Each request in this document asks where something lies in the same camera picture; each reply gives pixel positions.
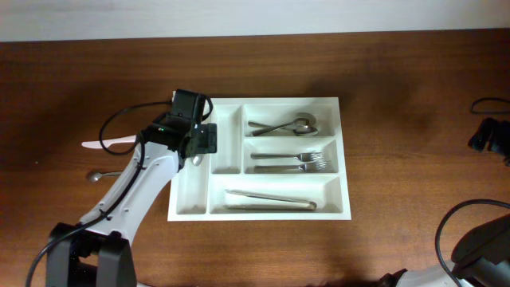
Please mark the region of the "small metal teaspoon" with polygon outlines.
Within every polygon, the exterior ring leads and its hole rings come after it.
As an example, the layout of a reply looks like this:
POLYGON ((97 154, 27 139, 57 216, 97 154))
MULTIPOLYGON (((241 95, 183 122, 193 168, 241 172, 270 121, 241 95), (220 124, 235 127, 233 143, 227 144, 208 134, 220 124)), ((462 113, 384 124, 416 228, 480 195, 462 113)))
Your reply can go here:
POLYGON ((196 156, 192 159, 192 163, 193 163, 193 165, 195 165, 195 166, 199 166, 199 165, 202 163, 202 161, 203 161, 203 157, 204 157, 204 155, 196 155, 196 156))
POLYGON ((86 179, 91 182, 97 182, 105 177, 116 177, 122 174, 122 171, 110 171, 110 172, 100 172, 100 171, 91 171, 86 175, 86 179))

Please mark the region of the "white plastic cutlery tray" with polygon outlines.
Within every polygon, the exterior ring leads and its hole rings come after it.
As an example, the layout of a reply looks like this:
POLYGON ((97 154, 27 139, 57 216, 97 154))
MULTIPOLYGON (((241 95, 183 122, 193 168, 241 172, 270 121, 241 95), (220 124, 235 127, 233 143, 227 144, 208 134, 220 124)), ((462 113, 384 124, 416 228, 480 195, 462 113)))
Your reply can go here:
POLYGON ((349 220, 351 207, 339 101, 335 97, 214 98, 210 122, 218 126, 217 153, 206 155, 199 166, 187 163, 171 183, 170 221, 242 220, 349 220), (274 131, 251 136, 249 121, 275 126, 288 123, 297 113, 316 118, 316 136, 294 136, 274 131), (255 166, 297 165, 297 159, 251 159, 253 153, 299 154, 322 152, 328 171, 256 173, 255 166), (224 207, 238 197, 226 191, 247 191, 306 199, 315 211, 231 210, 224 207))

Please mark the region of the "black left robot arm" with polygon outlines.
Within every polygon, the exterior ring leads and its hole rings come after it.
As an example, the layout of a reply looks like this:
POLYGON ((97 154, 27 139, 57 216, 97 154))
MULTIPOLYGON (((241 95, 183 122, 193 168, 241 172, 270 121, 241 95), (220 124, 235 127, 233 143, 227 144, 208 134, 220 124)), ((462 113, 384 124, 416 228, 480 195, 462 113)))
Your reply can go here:
POLYGON ((131 245, 159 192, 189 158, 217 151, 212 100, 178 89, 167 112, 135 136, 132 155, 107 194, 72 226, 59 223, 35 262, 47 286, 137 286, 131 245))

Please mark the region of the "pink plastic knife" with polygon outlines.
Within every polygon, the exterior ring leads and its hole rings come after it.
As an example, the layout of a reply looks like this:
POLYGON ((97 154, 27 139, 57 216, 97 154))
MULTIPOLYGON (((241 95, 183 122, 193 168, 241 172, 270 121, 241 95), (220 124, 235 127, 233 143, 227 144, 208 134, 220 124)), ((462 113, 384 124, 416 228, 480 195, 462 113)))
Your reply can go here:
POLYGON ((81 146, 89 149, 102 149, 103 147, 110 147, 113 144, 133 144, 136 140, 136 136, 125 136, 115 139, 97 141, 86 141, 82 142, 81 146))

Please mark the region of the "metal fork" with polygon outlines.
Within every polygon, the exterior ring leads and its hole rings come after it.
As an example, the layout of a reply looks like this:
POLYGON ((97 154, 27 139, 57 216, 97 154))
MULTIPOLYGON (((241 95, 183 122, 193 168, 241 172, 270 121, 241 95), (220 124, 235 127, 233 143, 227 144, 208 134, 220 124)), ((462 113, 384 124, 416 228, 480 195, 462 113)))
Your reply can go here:
POLYGON ((331 169, 329 162, 311 162, 301 163, 297 165, 272 165, 272 166, 255 166, 253 171, 256 173, 278 173, 278 172, 305 172, 316 173, 328 171, 331 169))
POLYGON ((251 159, 297 159, 303 163, 317 162, 324 159, 322 152, 308 152, 299 154, 261 154, 253 153, 251 159))

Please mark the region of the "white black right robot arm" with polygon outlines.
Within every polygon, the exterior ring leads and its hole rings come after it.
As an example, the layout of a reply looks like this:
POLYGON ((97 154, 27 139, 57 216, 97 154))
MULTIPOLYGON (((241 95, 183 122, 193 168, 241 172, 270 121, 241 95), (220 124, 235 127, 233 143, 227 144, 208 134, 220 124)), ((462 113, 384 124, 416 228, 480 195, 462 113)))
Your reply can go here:
POLYGON ((439 223, 434 237, 438 265, 419 271, 402 269, 384 275, 376 283, 386 287, 500 286, 509 287, 509 216, 499 217, 471 229, 456 244, 451 260, 441 253, 441 233, 448 220, 467 206, 509 208, 494 199, 470 199, 450 209, 439 223))

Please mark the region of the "large metal spoon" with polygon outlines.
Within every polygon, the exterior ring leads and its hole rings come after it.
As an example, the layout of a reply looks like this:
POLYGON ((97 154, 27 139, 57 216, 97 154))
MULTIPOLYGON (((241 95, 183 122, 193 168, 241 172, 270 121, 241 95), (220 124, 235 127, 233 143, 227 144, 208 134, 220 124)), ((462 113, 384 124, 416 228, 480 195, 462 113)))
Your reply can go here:
MULTIPOLYGON (((253 121, 249 121, 248 125, 252 128, 270 128, 270 125, 261 124, 253 121)), ((290 129, 290 131, 293 132, 295 136, 315 136, 319 132, 319 130, 315 127, 305 128, 304 130, 301 131, 290 129)))
POLYGON ((315 123, 316 123, 316 118, 312 114, 309 114, 306 112, 301 112, 301 113, 297 113, 296 118, 288 123, 270 126, 270 128, 260 128, 260 129, 250 132, 250 135, 251 136, 263 136, 270 132, 280 131, 280 130, 290 131, 290 129, 301 131, 301 130, 304 130, 305 128, 315 127, 314 126, 315 123))

